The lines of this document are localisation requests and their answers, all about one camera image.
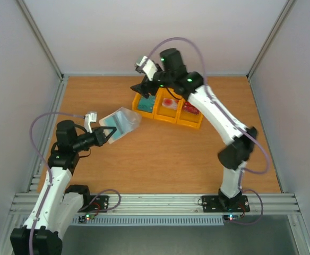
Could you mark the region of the beige card holder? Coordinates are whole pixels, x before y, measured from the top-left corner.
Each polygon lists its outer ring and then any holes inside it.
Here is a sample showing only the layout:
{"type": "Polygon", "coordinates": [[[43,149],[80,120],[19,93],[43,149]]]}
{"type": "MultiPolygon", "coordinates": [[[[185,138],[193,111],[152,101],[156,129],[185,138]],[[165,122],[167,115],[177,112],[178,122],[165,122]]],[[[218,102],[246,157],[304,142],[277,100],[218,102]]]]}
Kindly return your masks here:
{"type": "Polygon", "coordinates": [[[142,115],[121,107],[115,112],[103,117],[99,120],[100,126],[115,127],[116,131],[108,139],[108,143],[112,144],[132,132],[139,127],[142,121],[142,115]]]}

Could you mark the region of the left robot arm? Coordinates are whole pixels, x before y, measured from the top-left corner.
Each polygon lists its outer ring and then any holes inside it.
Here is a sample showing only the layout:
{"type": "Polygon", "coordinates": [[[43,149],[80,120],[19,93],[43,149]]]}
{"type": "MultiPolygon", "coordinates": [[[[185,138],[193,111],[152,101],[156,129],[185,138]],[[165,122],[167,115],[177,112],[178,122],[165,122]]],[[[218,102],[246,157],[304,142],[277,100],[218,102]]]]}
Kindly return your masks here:
{"type": "Polygon", "coordinates": [[[89,187],[69,182],[80,152],[104,145],[117,129],[99,126],[77,134],[77,127],[71,120],[56,126],[56,142],[50,151],[39,197],[22,227],[14,228],[10,235],[14,254],[61,254],[63,237],[73,217],[91,208],[89,187]]]}

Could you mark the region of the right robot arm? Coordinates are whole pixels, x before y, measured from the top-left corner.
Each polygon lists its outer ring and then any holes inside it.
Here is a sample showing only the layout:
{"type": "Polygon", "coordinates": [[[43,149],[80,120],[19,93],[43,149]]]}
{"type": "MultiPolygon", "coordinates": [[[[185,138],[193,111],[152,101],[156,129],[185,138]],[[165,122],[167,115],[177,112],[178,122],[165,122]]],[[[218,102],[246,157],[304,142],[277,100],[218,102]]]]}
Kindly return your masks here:
{"type": "Polygon", "coordinates": [[[242,173],[254,150],[257,129],[248,128],[236,119],[215,96],[203,76],[196,71],[187,71],[180,51],[166,49],[160,53],[160,60],[157,64],[147,56],[141,56],[135,69],[143,73],[144,78],[131,89],[147,98],[155,95],[159,88],[170,88],[212,124],[226,145],[218,152],[218,160],[223,166],[218,204],[224,211],[232,210],[242,196],[242,173]]]}

